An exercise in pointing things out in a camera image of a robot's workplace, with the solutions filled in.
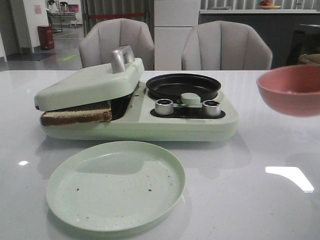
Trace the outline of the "grey upholstered left chair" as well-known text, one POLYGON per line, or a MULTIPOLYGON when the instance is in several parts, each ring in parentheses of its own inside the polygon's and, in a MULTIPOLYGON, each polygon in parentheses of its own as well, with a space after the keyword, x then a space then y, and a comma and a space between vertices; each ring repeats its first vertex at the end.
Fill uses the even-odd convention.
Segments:
POLYGON ((146 23, 118 18, 97 23, 79 44, 83 68, 111 62, 111 52, 129 45, 136 58, 142 59, 144 69, 154 69, 155 46, 146 23))

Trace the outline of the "mint green hinged lid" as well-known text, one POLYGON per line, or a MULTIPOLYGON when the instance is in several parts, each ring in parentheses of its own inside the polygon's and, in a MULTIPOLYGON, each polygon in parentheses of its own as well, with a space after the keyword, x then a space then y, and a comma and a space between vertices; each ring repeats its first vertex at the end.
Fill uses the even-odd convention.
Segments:
POLYGON ((34 97, 37 110, 47 112, 94 104, 127 96, 134 92, 145 68, 129 48, 118 48, 117 63, 83 68, 40 90, 34 97))

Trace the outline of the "black round frying pan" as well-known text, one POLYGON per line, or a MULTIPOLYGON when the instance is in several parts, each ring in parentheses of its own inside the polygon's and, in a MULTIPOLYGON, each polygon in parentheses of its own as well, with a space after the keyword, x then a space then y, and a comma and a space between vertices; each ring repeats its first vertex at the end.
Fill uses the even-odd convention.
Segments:
POLYGON ((170 99, 174 103, 180 103, 181 94, 193 93, 203 102, 218 95, 221 83, 212 77, 199 74, 169 73, 150 78, 146 87, 154 99, 170 99))

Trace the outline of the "silver right control knob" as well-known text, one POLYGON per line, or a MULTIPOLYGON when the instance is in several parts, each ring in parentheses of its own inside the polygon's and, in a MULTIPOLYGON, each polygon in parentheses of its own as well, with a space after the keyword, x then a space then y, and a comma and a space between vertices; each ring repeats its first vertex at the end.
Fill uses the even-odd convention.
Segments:
POLYGON ((215 100, 205 100, 202 102, 202 114, 207 117, 218 117, 221 115, 221 104, 215 100))

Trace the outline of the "white refrigerator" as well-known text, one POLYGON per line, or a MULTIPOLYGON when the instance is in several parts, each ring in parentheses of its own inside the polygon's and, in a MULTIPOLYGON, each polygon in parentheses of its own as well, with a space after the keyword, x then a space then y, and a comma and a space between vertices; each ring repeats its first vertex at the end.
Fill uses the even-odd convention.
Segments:
POLYGON ((182 52, 192 27, 198 25, 199 0, 154 2, 154 69, 182 69, 182 52))

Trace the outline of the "pink plastic bowl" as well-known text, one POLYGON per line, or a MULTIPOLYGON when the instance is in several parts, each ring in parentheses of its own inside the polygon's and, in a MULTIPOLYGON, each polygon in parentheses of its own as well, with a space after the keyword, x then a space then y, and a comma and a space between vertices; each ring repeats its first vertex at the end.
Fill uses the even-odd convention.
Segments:
POLYGON ((290 116, 320 114, 320 67, 289 65, 274 68, 256 81, 263 101, 273 110, 290 116))

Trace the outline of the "mint green round plate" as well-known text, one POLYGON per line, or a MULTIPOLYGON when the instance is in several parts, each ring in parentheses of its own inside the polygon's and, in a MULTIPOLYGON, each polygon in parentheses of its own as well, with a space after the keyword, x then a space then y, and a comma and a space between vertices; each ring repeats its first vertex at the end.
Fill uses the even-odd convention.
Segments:
POLYGON ((46 200, 75 228, 124 235, 163 220, 185 182, 181 162, 168 150, 116 141, 87 148, 59 165, 48 181, 46 200))

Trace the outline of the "dark grey kitchen counter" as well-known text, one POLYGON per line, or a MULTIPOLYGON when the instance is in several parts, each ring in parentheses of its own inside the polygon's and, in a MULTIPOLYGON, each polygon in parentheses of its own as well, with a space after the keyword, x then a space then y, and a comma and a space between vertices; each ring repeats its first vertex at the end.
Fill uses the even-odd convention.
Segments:
POLYGON ((286 65, 295 27, 298 24, 320 24, 320 12, 302 9, 200 11, 200 24, 218 20, 254 28, 272 50, 272 67, 277 68, 286 65))

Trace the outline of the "grey upholstered chair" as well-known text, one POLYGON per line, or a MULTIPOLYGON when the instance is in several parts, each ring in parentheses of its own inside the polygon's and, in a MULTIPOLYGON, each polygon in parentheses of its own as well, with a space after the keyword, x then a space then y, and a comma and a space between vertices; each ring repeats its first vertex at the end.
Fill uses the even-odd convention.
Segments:
POLYGON ((155 46, 146 23, 118 18, 97 23, 79 44, 83 68, 111 62, 111 52, 129 45, 136 58, 142 59, 144 69, 154 69, 155 46))
POLYGON ((269 70, 272 60, 271 49, 251 26, 217 20, 190 30, 181 55, 181 69, 269 70))

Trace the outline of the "white bread slice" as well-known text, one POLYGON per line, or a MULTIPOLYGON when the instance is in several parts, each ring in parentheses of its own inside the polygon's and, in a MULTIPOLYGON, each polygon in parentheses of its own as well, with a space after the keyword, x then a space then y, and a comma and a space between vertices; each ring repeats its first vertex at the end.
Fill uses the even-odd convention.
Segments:
POLYGON ((52 112, 91 111, 91 110, 111 109, 111 103, 112 103, 111 100, 105 100, 105 101, 100 101, 100 102, 95 102, 90 104, 52 110, 52 112))
POLYGON ((47 111, 40 117, 43 126, 62 126, 79 123, 104 122, 112 119, 110 109, 78 111, 47 111))

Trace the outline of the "dark washing machine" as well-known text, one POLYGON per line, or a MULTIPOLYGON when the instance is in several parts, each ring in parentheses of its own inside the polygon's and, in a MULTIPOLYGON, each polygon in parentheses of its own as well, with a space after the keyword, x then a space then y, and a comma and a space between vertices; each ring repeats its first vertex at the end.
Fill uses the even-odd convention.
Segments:
POLYGON ((303 54, 312 55, 320 53, 320 25, 298 24, 292 34, 290 51, 286 65, 297 65, 303 54))

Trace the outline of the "fruit bowl on counter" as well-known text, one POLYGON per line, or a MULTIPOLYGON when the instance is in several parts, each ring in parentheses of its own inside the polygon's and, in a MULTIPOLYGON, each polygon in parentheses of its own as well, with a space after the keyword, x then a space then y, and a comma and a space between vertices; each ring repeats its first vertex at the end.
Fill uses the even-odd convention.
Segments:
POLYGON ((261 0, 258 3, 258 6, 262 10, 277 10, 281 8, 281 5, 275 5, 274 3, 270 2, 269 0, 261 0))

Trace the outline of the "grey upholstered right chair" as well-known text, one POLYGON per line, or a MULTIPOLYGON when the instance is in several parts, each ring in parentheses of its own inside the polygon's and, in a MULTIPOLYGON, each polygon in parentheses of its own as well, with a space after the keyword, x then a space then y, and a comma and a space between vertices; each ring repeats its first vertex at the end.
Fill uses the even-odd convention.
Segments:
POLYGON ((181 55, 181 69, 269 70, 272 60, 271 49, 251 26, 217 20, 190 30, 181 55))

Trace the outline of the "silver control knob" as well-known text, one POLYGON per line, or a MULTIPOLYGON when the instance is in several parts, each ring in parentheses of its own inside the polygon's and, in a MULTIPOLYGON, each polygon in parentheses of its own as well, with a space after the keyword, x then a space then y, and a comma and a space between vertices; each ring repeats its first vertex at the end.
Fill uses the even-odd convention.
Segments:
POLYGON ((160 116, 169 116, 174 113, 174 103, 171 99, 158 99, 155 102, 154 111, 160 116))
POLYGON ((202 102, 202 114, 207 117, 218 117, 221 115, 221 104, 215 100, 205 100, 202 102))

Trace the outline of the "red trash bin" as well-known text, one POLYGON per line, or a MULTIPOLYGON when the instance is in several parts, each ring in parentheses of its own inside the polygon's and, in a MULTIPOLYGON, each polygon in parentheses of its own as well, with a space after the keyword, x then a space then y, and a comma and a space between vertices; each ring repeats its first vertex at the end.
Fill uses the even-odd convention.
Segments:
POLYGON ((55 47, 52 33, 52 26, 39 25, 37 27, 40 48, 42 50, 51 50, 55 47))

